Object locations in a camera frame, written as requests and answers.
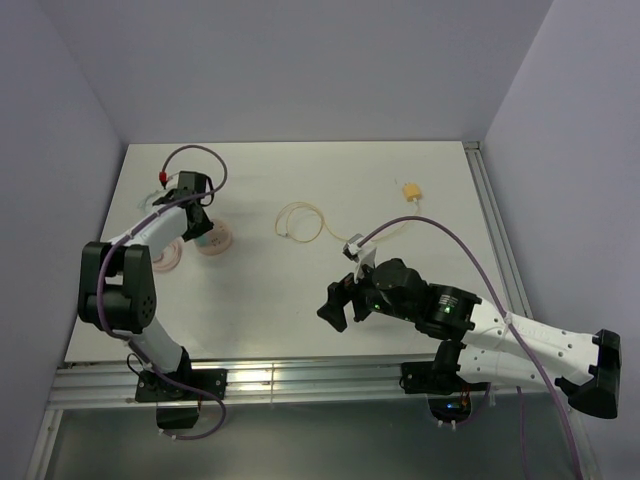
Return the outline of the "teal plug adapter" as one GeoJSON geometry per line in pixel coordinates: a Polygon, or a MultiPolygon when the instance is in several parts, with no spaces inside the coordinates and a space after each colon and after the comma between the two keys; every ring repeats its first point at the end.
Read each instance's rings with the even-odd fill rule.
{"type": "Polygon", "coordinates": [[[194,239],[194,243],[198,248],[206,248],[210,245],[209,238],[206,236],[200,236],[194,239]]]}

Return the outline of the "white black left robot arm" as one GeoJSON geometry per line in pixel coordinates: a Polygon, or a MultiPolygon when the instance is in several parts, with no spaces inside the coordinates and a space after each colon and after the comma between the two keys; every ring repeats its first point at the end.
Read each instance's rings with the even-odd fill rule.
{"type": "Polygon", "coordinates": [[[152,263],[172,242],[188,242],[213,229],[202,205],[212,192],[206,175],[182,171],[177,186],[154,203],[147,217],[108,242],[87,243],[81,255],[80,320],[123,341],[145,369],[161,373],[159,388],[172,399],[191,394],[195,375],[186,349],[157,318],[152,263]]]}

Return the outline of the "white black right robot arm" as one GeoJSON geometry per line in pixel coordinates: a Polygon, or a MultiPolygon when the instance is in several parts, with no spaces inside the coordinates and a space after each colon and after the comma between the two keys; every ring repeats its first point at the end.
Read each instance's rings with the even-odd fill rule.
{"type": "Polygon", "coordinates": [[[424,281],[398,258],[331,283],[317,314],[342,332],[347,307],[357,322],[380,314],[438,341],[433,359],[402,365],[400,386],[407,394],[453,395],[488,385],[550,388],[583,414],[618,415],[622,360],[615,332],[575,333],[501,313],[473,293],[424,281]]]}

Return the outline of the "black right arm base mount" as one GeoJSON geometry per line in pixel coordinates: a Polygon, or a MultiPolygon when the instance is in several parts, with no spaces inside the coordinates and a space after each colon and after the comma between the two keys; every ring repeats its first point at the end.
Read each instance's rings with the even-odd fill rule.
{"type": "Polygon", "coordinates": [[[469,383],[456,373],[437,373],[433,361],[404,362],[399,386],[407,395],[425,395],[439,428],[468,424],[490,405],[490,384],[469,383]]]}

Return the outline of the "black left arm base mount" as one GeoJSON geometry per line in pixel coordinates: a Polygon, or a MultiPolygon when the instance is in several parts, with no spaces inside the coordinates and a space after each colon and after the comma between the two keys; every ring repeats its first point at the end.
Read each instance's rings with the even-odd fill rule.
{"type": "Polygon", "coordinates": [[[205,401],[220,406],[221,416],[214,432],[224,424],[227,416],[224,397],[228,371],[223,368],[196,369],[188,376],[186,385],[167,382],[155,373],[143,370],[138,374],[134,401],[156,405],[156,424],[164,433],[179,433],[192,429],[199,420],[205,401]]]}

